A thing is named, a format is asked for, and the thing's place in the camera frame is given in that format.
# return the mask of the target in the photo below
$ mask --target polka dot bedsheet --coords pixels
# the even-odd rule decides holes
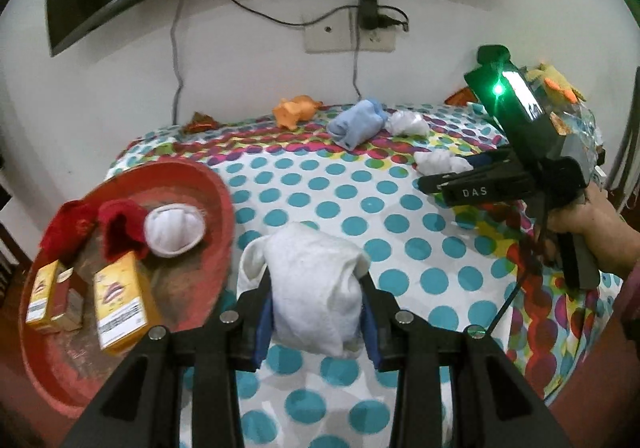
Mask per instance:
[[[447,208],[417,190],[416,151],[448,148],[468,155],[506,142],[477,105],[398,107],[425,114],[428,139],[375,138],[346,152],[325,125],[351,105],[323,107],[294,132],[265,116],[183,136],[178,127],[150,132],[114,161],[108,178],[159,157],[207,164],[225,181],[236,211],[228,289],[235,301],[246,245],[287,222],[351,240],[364,248],[379,288],[431,324],[462,330],[489,325],[522,276],[518,241],[532,232],[521,203]],[[620,279],[602,275],[597,290],[570,293],[560,272],[529,276],[494,331],[494,339],[541,398],[551,401],[612,313]],[[272,344],[255,373],[238,372],[241,425],[247,446],[386,447],[396,373],[379,373],[366,353],[336,360]],[[449,371],[440,371],[446,444],[452,416]],[[193,371],[184,378],[181,448],[191,447]]]

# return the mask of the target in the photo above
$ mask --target bed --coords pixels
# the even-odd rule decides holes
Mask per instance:
[[[348,238],[372,259],[370,274],[403,308],[431,324],[462,330],[489,325],[523,276],[519,240],[532,233],[522,203],[447,208],[417,190],[412,154],[447,148],[476,154],[505,142],[482,109],[423,104],[428,139],[381,131],[353,152],[333,144],[325,125],[351,105],[323,107],[293,132],[272,116],[184,136],[176,126],[132,142],[108,177],[159,157],[207,164],[234,203],[232,272],[223,298],[235,301],[242,250],[290,221]],[[529,384],[551,402],[612,313],[621,281],[602,274],[597,290],[570,292],[560,272],[528,276],[494,339]],[[451,435],[448,369],[441,369],[443,439]],[[247,446],[360,448],[388,445],[396,373],[378,373],[364,353],[334,360],[273,344],[255,373],[238,372]],[[181,448],[191,447],[193,373],[185,374]]]

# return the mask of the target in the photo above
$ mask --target lips graphic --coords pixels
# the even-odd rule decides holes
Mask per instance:
[[[118,282],[113,282],[104,293],[104,297],[102,298],[102,303],[109,303],[111,300],[116,298],[124,291],[124,286],[119,284]]]

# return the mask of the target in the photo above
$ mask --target black power adapter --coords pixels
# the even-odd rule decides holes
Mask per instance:
[[[391,9],[404,16],[404,22],[386,14],[380,13],[380,9]],[[401,25],[402,30],[409,31],[409,17],[401,9],[393,6],[380,6],[378,0],[358,0],[358,27],[368,31],[385,29],[393,25]]]

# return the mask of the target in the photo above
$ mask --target power outlet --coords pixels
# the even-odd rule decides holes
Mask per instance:
[[[305,51],[331,53],[353,50],[351,9],[341,9],[318,24],[305,27]]]
[[[388,52],[396,50],[396,28],[374,29],[368,31],[360,30],[360,50],[361,51],[382,51]]]
[[[305,27],[305,51],[331,53],[355,51],[356,10],[341,9],[322,22]],[[396,50],[396,28],[360,29],[360,50],[391,52]]]

